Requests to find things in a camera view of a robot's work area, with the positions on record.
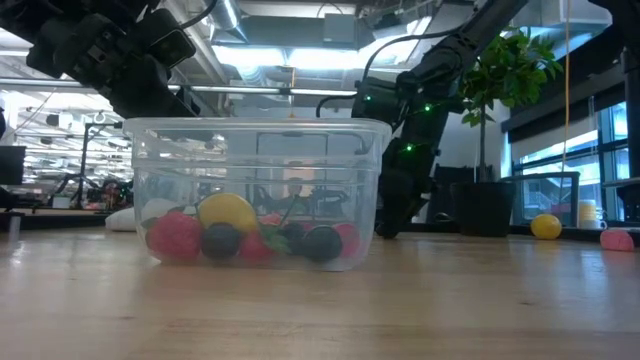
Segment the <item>plastic bin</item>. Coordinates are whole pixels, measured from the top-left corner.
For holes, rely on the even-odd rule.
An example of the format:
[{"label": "plastic bin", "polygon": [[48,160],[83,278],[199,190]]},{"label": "plastic bin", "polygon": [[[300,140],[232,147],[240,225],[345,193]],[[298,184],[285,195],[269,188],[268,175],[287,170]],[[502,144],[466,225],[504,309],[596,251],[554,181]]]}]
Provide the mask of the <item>plastic bin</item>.
[{"label": "plastic bin", "polygon": [[163,262],[343,271],[373,237],[391,128],[368,119],[130,119],[140,239]]}]

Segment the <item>wooden tabletop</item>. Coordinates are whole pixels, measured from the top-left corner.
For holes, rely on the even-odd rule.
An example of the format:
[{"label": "wooden tabletop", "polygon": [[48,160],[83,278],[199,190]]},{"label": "wooden tabletop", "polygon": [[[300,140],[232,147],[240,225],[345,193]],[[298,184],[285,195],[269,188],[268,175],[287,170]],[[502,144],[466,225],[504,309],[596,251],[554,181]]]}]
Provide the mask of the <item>wooden tabletop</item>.
[{"label": "wooden tabletop", "polygon": [[637,359],[640,257],[410,234],[345,273],[159,266],[132,234],[24,232],[0,359]]}]

